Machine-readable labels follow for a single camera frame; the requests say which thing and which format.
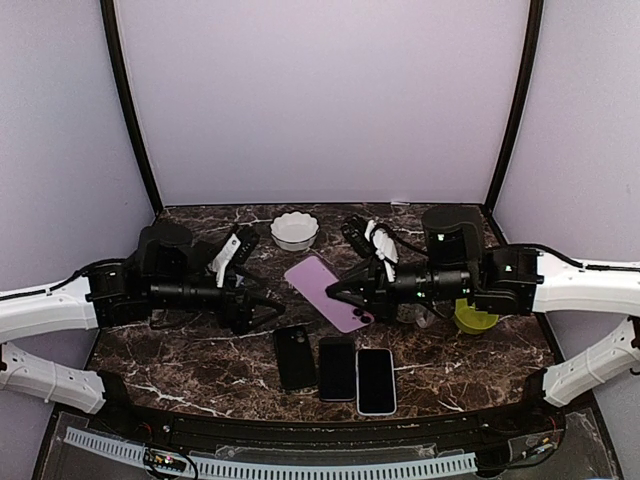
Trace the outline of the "purple smartphone dark screen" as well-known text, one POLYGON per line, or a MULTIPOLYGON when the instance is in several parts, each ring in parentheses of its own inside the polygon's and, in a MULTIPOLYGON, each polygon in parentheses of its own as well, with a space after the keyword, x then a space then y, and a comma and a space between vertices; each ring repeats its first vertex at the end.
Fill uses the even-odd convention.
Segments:
POLYGON ((323 402, 351 402, 356 398, 355 345, 347 337, 319 341, 319 398, 323 402))

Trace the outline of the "light blue smartphone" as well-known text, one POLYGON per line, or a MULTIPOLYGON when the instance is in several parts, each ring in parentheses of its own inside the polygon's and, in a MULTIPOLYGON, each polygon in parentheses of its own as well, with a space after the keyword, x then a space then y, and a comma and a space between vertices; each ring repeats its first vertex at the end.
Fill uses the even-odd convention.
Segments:
POLYGON ((360 349, 356 353, 356 404, 363 416, 396 413, 393 355, 389 349, 360 349))

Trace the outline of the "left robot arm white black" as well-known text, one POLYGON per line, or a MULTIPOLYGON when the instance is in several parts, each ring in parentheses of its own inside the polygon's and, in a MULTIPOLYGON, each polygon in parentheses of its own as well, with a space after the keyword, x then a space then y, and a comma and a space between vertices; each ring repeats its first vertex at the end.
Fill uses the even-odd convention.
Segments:
POLYGON ((284 314, 285 307, 248 288, 244 264, 259 242, 251 227, 233 227, 218 244, 195 241, 178 224, 141 230, 127 258, 99 260, 58 283, 1 296, 1 387, 73 407, 120 436, 141 427, 123 380, 105 371, 78 370, 34 356, 15 340, 68 330, 103 330, 144 321, 156 310, 209 312, 244 335, 284 314))

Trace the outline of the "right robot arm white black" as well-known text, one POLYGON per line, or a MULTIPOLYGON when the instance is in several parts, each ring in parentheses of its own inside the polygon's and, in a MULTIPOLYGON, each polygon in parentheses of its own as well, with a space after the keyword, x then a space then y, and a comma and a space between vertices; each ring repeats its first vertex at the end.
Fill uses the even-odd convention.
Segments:
POLYGON ((499 316, 584 311, 623 315, 621 323, 572 358, 529 375, 524 401, 510 413, 521 434, 581 394, 629 371, 639 362, 639 265, 572 259, 539 244, 488 248, 482 219, 467 206, 426 210, 421 223, 425 261, 403 263, 400 240, 386 225, 354 215, 341 227, 362 261, 326 289, 328 297, 395 319, 403 304, 432 309, 465 299, 476 310, 499 316))

